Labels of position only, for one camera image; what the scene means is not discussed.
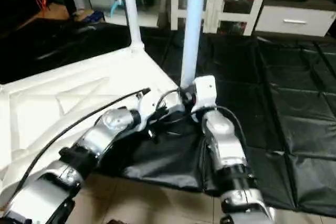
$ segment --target black wire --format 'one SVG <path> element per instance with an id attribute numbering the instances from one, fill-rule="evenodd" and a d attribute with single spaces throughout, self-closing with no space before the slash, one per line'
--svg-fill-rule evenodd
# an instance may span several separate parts
<path id="1" fill-rule="evenodd" d="M 246 146 L 247 145 L 246 137 L 245 137 L 245 134 L 244 134 L 244 131 L 243 131 L 243 127 L 242 127 L 242 125 L 241 125 L 238 117 L 230 109 L 228 109 L 227 107 L 224 107 L 224 106 L 215 105 L 215 106 L 211 106 L 211 107 L 203 107 L 203 108 L 200 108 L 200 109 L 195 110 L 193 112 L 190 112 L 190 113 L 188 113 L 188 114 L 186 114 L 186 115 L 184 115 L 184 116 L 182 116 L 182 117 L 180 117 L 178 119 L 175 119 L 173 121 L 163 122 L 163 124 L 165 124 L 165 125 L 174 124 L 174 123 L 177 123 L 177 122 L 180 122 L 180 121 L 183 121 L 183 120 L 189 118 L 191 115 L 193 115 L 193 114 L 195 114 L 195 113 L 197 113 L 199 111 L 204 111 L 204 110 L 208 110 L 208 109 L 211 109 L 211 108 L 224 110 L 225 112 L 227 112 L 228 114 L 230 114 L 234 118 L 234 120 L 236 121 L 236 123 L 238 125 L 238 128 L 239 128 L 241 137 L 243 139 L 243 142 L 244 142 L 244 144 Z"/>
<path id="2" fill-rule="evenodd" d="M 69 130 L 71 130 L 73 127 L 75 127 L 76 125 L 78 125 L 79 123 L 81 123 L 82 121 L 84 121 L 85 119 L 91 117 L 92 115 L 94 115 L 94 114 L 96 114 L 96 113 L 98 113 L 98 112 L 100 112 L 100 111 L 102 111 L 102 110 L 104 110 L 104 109 L 106 109 L 106 108 L 108 108 L 108 107 L 114 105 L 114 104 L 116 104 L 117 102 L 120 102 L 120 101 L 122 101 L 122 100 L 124 100 L 124 99 L 126 99 L 126 98 L 128 98 L 128 97 L 131 97 L 132 95 L 138 94 L 138 93 L 140 93 L 140 92 L 148 93 L 149 91 L 150 91 L 150 89 L 147 88 L 147 89 L 141 89 L 141 90 L 138 90 L 138 91 L 136 91 L 136 92 L 132 92 L 132 93 L 130 93 L 130 94 L 124 95 L 124 96 L 122 96 L 122 97 L 120 97 L 120 98 L 118 98 L 118 99 L 116 99 L 116 100 L 114 100 L 114 101 L 112 101 L 112 102 L 109 102 L 108 104 L 106 104 L 106 105 L 104 105 L 104 106 L 102 106 L 102 107 L 100 107 L 100 108 L 98 108 L 98 109 L 96 109 L 96 110 L 90 112 L 89 114 L 83 116 L 82 118 L 80 118 L 79 120 L 77 120 L 76 122 L 74 122 L 73 124 L 71 124 L 70 126 L 66 127 L 64 130 L 62 130 L 62 131 L 61 131 L 59 134 L 57 134 L 53 139 L 51 139 L 51 140 L 49 141 L 49 143 L 47 143 L 47 144 L 42 148 L 42 150 L 36 155 L 36 157 L 34 158 L 34 160 L 32 161 L 32 163 L 30 164 L 30 166 L 27 168 L 26 172 L 25 172 L 24 175 L 22 176 L 22 178 L 21 178 L 19 184 L 17 185 L 17 187 L 16 187 L 16 189 L 15 189 L 13 195 L 12 195 L 12 198 L 15 196 L 15 194 L 16 194 L 17 192 L 19 192 L 19 191 L 22 189 L 22 187 L 23 187 L 24 183 L 26 182 L 26 180 L 27 180 L 27 178 L 28 178 L 30 172 L 33 170 L 34 166 L 36 165 L 36 163 L 38 162 L 38 160 L 41 158 L 41 156 L 44 154 L 44 152 L 46 152 L 46 151 L 49 149 L 49 147 L 50 147 L 54 142 L 56 142 L 61 136 L 63 136 L 65 133 L 67 133 Z"/>
<path id="3" fill-rule="evenodd" d="M 179 90 L 179 89 L 172 89 L 172 90 L 169 90 L 169 91 L 163 93 L 163 95 L 160 97 L 159 101 L 158 101 L 157 104 L 156 104 L 156 108 L 155 108 L 155 110 L 158 110 L 158 109 L 159 109 L 161 102 L 163 101 L 163 99 L 164 99 L 167 95 L 169 95 L 170 93 L 178 92 L 178 90 Z"/>

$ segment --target white pole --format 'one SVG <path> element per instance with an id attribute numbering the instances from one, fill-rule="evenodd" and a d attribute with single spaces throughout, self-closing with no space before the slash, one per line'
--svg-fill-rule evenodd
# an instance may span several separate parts
<path id="1" fill-rule="evenodd" d="M 204 0 L 188 0 L 184 35 L 181 87 L 188 87 L 195 79 L 198 43 L 200 41 Z"/>
<path id="2" fill-rule="evenodd" d="M 135 0 L 125 0 L 125 5 L 127 9 L 127 17 L 130 26 L 130 33 L 132 44 L 131 47 L 142 47 L 143 43 L 141 41 L 140 28 L 138 23 L 138 10 Z"/>

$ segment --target tile floor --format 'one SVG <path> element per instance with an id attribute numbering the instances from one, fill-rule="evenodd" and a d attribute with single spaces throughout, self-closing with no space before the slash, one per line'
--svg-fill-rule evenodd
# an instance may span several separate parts
<path id="1" fill-rule="evenodd" d="M 92 175 L 75 198 L 67 224 L 210 224 L 222 216 L 219 200 L 120 178 Z M 336 219 L 277 210 L 276 224 L 336 224 Z"/>

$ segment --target black foam mat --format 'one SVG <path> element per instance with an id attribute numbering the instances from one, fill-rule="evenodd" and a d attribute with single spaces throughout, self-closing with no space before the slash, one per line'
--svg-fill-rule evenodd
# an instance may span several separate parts
<path id="1" fill-rule="evenodd" d="M 141 34 L 147 53 L 179 84 L 183 33 Z M 22 43 L 13 47 L 13 41 Z M 126 27 L 37 20 L 0 40 L 5 67 L 12 69 L 1 73 L 0 83 L 129 42 Z M 197 76 L 215 75 L 217 103 L 240 119 L 247 159 L 270 206 L 336 217 L 335 71 L 335 44 L 201 36 Z M 98 172 L 219 195 L 199 125 L 187 119 L 152 130 L 154 140 L 142 132 L 117 142 Z"/>

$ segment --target drawer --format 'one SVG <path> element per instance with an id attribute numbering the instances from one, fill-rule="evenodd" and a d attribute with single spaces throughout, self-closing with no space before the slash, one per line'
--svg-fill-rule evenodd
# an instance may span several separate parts
<path id="1" fill-rule="evenodd" d="M 324 36 L 336 12 L 281 6 L 264 6 L 256 31 Z"/>

